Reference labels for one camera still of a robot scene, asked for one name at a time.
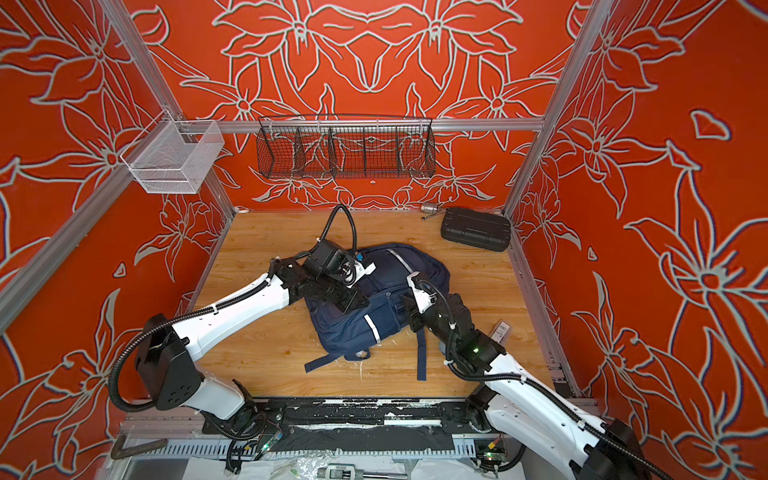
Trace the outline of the navy blue student backpack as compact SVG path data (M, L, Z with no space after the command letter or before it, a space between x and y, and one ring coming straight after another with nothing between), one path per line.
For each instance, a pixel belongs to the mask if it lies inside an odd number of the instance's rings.
M329 301L305 300L310 320L326 355L305 364L307 373L338 359L361 362L371 348L409 325L403 296L412 292L407 277L414 272L426 275L442 293L449 292L450 272L439 260L402 243L365 247L362 258L376 269L356 285L367 297L364 307L342 312Z

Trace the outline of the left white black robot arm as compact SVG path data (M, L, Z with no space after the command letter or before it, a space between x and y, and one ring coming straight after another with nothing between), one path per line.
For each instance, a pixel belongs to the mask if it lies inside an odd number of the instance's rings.
M183 406L229 421L245 411L245 389L207 376L197 361L256 320L303 299L342 312L368 305L358 283L374 270L356 247L345 249L322 233L311 249L271 259L266 273L215 303L176 318L158 314L148 320L113 363L109 398L126 413ZM120 374L129 359L149 394L147 402L131 403L120 393Z

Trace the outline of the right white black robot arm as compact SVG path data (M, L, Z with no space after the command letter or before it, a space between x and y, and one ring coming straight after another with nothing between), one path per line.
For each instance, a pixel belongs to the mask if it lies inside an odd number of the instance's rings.
M408 276L405 302L416 329L445 347L445 364L478 384L470 397L482 420L518 440L567 479L665 479L621 421L606 423L528 372L477 329L457 294L444 294L421 272Z

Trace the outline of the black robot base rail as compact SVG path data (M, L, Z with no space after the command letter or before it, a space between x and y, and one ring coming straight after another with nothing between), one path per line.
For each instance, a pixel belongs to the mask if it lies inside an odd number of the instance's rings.
M263 397L262 442L281 433L270 454L313 452L392 453L406 456L448 455L473 458L498 440L517 443L479 424L464 398L426 397Z

